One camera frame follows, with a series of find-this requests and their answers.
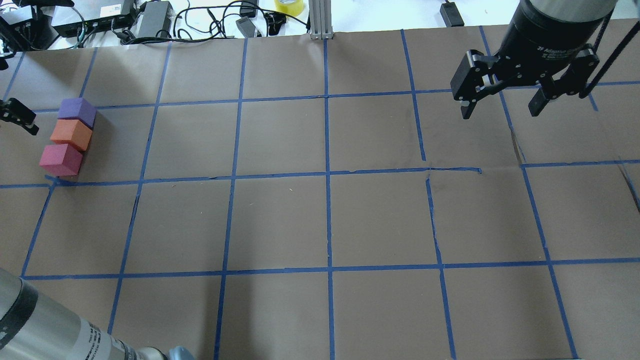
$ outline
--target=pink cube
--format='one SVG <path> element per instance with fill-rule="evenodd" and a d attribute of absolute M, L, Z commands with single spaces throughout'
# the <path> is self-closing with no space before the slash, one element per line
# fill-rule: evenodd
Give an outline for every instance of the pink cube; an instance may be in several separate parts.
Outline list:
<path fill-rule="evenodd" d="M 78 175 L 81 162 L 82 154 L 67 143 L 47 145 L 40 158 L 40 166 L 55 176 Z"/>

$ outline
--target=white floor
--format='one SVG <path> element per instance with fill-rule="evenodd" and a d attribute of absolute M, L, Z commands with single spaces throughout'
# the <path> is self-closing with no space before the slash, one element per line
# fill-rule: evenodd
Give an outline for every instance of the white floor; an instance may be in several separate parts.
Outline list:
<path fill-rule="evenodd" d="M 259 6 L 265 9 L 275 9 L 274 0 L 260 0 Z M 188 0 L 170 0 L 176 12 L 188 7 Z M 192 6 L 224 6 L 230 0 L 191 0 Z M 308 15 L 308 0 L 304 0 L 305 10 L 298 16 L 306 22 Z M 468 26 L 508 24 L 519 0 L 455 0 Z M 440 16 L 440 5 L 443 0 L 333 0 L 332 23 L 334 31 L 380 31 L 415 28 L 442 28 L 445 26 Z M 222 10 L 214 9 L 214 14 L 221 17 Z M 201 29 L 207 29 L 211 18 L 205 10 L 193 10 L 188 15 L 189 24 Z M 614 19 L 629 19 L 637 17 L 634 0 L 620 0 L 614 12 Z M 236 18 L 229 17 L 226 21 L 227 35 L 242 37 L 234 24 Z M 265 23 L 261 17 L 253 19 L 254 24 L 265 32 Z M 177 28 L 184 28 L 194 38 L 206 37 L 184 25 L 183 19 L 178 19 Z M 281 30 L 281 35 L 300 35 L 306 32 L 302 24 L 290 20 Z M 59 38 L 51 49 L 62 49 L 72 46 L 75 38 Z M 111 32 L 99 33 L 86 44 L 86 47 L 117 45 L 118 39 Z"/>

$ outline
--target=blue plastic cap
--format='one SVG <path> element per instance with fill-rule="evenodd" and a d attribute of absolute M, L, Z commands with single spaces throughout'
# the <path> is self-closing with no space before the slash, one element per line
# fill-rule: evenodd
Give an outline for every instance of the blue plastic cap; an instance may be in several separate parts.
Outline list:
<path fill-rule="evenodd" d="M 169 350 L 169 360 L 196 360 L 189 350 L 184 347 L 175 347 Z"/>

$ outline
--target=block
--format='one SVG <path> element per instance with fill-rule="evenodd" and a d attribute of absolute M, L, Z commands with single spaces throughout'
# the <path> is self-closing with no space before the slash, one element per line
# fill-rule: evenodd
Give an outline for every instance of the block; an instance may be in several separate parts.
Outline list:
<path fill-rule="evenodd" d="M 67 143 L 47 145 L 40 158 L 40 166 L 55 176 L 78 175 L 81 162 L 82 154 Z"/>
<path fill-rule="evenodd" d="M 56 144 L 67 143 L 78 151 L 86 151 L 93 131 L 77 119 L 59 119 L 51 134 Z"/>
<path fill-rule="evenodd" d="M 64 99 L 60 104 L 60 110 L 58 110 L 58 119 L 77 119 L 93 129 L 95 108 L 82 97 Z"/>

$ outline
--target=orange cube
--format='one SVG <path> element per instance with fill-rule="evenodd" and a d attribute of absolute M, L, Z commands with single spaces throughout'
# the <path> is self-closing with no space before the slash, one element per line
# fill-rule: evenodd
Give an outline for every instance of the orange cube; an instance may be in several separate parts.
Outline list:
<path fill-rule="evenodd" d="M 58 119 L 50 139 L 56 144 L 67 143 L 78 151 L 85 151 L 92 133 L 93 131 L 80 120 Z"/>

